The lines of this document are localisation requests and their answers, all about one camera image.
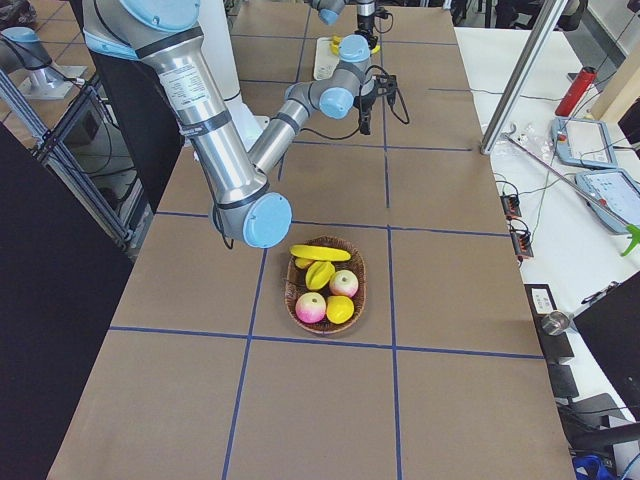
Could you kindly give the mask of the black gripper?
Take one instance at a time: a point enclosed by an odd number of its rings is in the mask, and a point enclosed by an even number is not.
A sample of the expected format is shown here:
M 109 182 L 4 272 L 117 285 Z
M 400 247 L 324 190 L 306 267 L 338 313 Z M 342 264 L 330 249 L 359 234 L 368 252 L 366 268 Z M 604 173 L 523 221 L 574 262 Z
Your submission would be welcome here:
M 359 132 L 371 133 L 371 112 L 377 99 L 378 86 L 376 82 L 367 82 L 360 86 L 355 97 L 355 107 L 359 111 Z
M 356 17 L 356 20 L 357 20 L 357 32 L 372 33 L 374 31 L 375 14 L 371 14 L 371 15 L 358 14 Z

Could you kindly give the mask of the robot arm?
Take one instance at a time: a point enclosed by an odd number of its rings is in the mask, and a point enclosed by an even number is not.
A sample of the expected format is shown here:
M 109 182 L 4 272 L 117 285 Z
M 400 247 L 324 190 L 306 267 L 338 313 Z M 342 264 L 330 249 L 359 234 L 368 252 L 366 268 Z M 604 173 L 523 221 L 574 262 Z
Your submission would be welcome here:
M 306 3 L 318 12 L 325 25 L 333 25 L 349 4 L 345 0 L 307 0 Z M 375 23 L 376 3 L 374 0 L 356 0 L 356 24 L 358 31 L 372 32 Z
M 240 90 L 223 2 L 85 1 L 82 13 L 91 51 L 156 72 L 204 171 L 211 221 L 223 238 L 255 248 L 281 242 L 292 210 L 270 191 L 267 175 L 314 112 L 342 119 L 373 90 L 367 38 L 344 37 L 332 75 L 290 86 L 283 106 L 250 141 L 229 109 Z

